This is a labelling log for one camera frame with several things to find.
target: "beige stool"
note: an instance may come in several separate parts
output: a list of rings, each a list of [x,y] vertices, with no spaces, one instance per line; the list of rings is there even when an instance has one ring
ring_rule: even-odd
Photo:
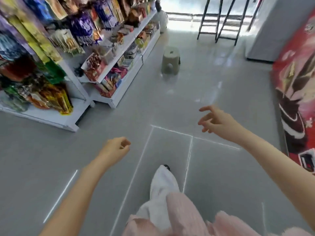
[[[171,64],[173,67],[173,74],[177,75],[179,72],[180,56],[179,49],[176,47],[167,46],[164,50],[162,60],[162,73],[165,72],[167,65]]]

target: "pink sweater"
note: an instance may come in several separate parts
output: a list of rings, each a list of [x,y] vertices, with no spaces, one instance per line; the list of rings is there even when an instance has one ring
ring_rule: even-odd
[[[260,236],[241,219],[223,211],[215,216],[214,223],[204,222],[194,204],[182,193],[168,194],[166,202],[171,228],[160,232],[150,220],[131,215],[122,236]],[[282,236],[311,235],[300,228],[290,228]]]

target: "black metal ladder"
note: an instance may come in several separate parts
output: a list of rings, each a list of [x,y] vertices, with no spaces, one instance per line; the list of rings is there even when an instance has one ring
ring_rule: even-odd
[[[209,2],[210,2],[210,0],[207,0],[206,6],[205,6],[205,9],[204,9],[204,13],[203,13],[203,16],[202,16],[202,19],[201,19],[201,23],[200,23],[199,33],[198,33],[197,39],[199,39],[199,35],[200,35],[200,34],[212,34],[212,35],[215,35],[215,43],[218,42],[218,39],[219,39],[219,38],[221,38],[221,39],[231,39],[231,40],[234,40],[234,41],[235,41],[235,42],[234,42],[234,46],[235,46],[236,43],[237,43],[238,37],[239,37],[239,33],[240,33],[240,31],[241,31],[241,28],[242,28],[242,25],[243,25],[243,21],[244,21],[245,14],[246,14],[246,11],[247,11],[247,8],[248,8],[248,4],[249,4],[250,0],[246,0],[246,4],[245,4],[245,7],[244,7],[244,11],[243,11],[242,17],[241,17],[241,19],[239,19],[240,24],[239,24],[239,28],[238,28],[238,32],[237,32],[236,38],[221,36],[222,30],[223,30],[223,28],[224,28],[224,26],[225,26],[225,24],[226,24],[227,19],[228,19],[229,16],[230,16],[230,12],[231,12],[231,10],[232,10],[232,8],[233,8],[233,5],[234,5],[234,3],[235,3],[235,0],[232,0],[232,2],[231,2],[231,5],[230,5],[230,7],[229,7],[229,10],[228,10],[228,12],[227,12],[225,18],[224,18],[224,21],[223,21],[223,24],[222,24],[222,27],[221,27],[219,33],[218,33],[218,30],[219,30],[219,23],[220,23],[220,17],[221,17],[221,12],[222,12],[222,3],[223,3],[223,0],[220,0],[220,3],[219,3],[219,12],[218,12],[218,18],[217,18],[217,24],[216,24],[215,32],[202,32],[202,31],[201,31],[201,28],[202,28],[203,26],[208,26],[207,24],[203,24],[203,23],[204,23],[204,21],[205,21],[204,18],[205,18],[205,16],[207,15],[207,10],[208,10]]]

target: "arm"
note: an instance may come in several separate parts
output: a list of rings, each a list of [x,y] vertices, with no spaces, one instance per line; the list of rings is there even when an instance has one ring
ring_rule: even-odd
[[[237,143],[258,161],[270,178],[315,230],[315,176],[292,161],[270,143],[246,130],[230,114],[215,106],[202,107],[211,111],[198,122],[202,131]]]
[[[39,236],[77,236],[91,197],[102,175],[129,151],[126,138],[109,140],[99,155],[85,168]]]

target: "pant leg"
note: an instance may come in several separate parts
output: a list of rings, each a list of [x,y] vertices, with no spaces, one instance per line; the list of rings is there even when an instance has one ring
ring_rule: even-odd
[[[165,166],[160,166],[151,182],[150,200],[140,207],[136,215],[150,219],[160,231],[168,229],[171,224],[168,218],[166,196],[171,192],[179,192],[177,181]]]

